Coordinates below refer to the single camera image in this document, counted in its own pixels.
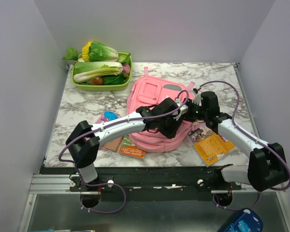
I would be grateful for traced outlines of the pink student backpack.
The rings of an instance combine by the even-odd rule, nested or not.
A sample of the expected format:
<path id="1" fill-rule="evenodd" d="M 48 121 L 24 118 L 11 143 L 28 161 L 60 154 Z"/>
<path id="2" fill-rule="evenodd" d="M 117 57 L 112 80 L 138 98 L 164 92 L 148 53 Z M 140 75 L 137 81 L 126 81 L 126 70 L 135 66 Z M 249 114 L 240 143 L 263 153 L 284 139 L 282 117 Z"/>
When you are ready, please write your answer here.
<path id="1" fill-rule="evenodd" d="M 190 82 L 188 86 L 185 86 L 150 76 L 147 67 L 144 68 L 144 71 L 145 75 L 135 82 L 128 97 L 128 114 L 136 111 L 141 106 L 159 104 L 167 97 L 175 99 L 180 91 L 191 91 L 195 85 L 194 82 Z M 190 131 L 191 125 L 191 122 L 184 121 L 177 130 L 176 136 L 172 139 L 168 139 L 157 130 L 132 133 L 129 134 L 129 138 L 143 151 L 150 153 L 170 152 L 176 150 L 181 145 Z"/>

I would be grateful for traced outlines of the brown leather wallet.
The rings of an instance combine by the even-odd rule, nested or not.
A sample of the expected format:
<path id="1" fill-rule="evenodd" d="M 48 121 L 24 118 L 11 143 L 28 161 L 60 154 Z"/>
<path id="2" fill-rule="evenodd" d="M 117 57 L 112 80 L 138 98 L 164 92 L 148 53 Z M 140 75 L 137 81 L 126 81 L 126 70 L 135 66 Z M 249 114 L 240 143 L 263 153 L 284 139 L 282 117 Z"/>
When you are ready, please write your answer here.
<path id="1" fill-rule="evenodd" d="M 106 149 L 106 150 L 111 150 L 111 151 L 114 151 L 114 152 L 117 152 L 121 143 L 122 143 L 122 140 L 123 140 L 123 137 L 119 137 L 119 138 L 116 138 L 116 139 L 113 139 L 107 143 L 105 143 L 102 148 L 103 149 Z"/>

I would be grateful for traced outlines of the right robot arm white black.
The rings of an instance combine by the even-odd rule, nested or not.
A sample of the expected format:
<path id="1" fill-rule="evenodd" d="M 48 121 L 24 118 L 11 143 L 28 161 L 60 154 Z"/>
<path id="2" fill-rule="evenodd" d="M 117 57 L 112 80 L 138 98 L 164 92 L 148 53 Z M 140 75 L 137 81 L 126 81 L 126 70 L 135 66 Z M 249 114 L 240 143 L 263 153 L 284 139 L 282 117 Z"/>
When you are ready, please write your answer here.
<path id="1" fill-rule="evenodd" d="M 251 185 L 262 192 L 290 182 L 283 147 L 259 139 L 236 124 L 229 114 L 222 113 L 214 92 L 200 93 L 195 99 L 188 99 L 185 105 L 188 110 L 184 113 L 184 120 L 204 121 L 209 129 L 232 142 L 249 159 L 247 166 L 221 167 L 220 173 L 213 176 L 213 185 L 217 189 L 224 189 L 230 182 L 237 182 Z"/>

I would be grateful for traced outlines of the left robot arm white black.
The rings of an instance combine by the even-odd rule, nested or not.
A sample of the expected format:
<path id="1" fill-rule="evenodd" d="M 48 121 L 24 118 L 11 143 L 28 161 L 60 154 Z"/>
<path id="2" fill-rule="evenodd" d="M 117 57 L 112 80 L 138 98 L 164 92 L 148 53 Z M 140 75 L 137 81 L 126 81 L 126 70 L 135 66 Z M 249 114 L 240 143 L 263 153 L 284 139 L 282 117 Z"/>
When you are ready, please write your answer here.
<path id="1" fill-rule="evenodd" d="M 74 128 L 66 140 L 71 162 L 81 176 L 81 186 L 87 191 L 97 187 L 98 174 L 94 166 L 98 150 L 105 143 L 119 137 L 149 130 L 157 130 L 168 139 L 175 137 L 188 111 L 188 99 L 164 99 L 155 106 L 141 106 L 136 111 L 109 122 L 90 125 L 86 120 Z"/>

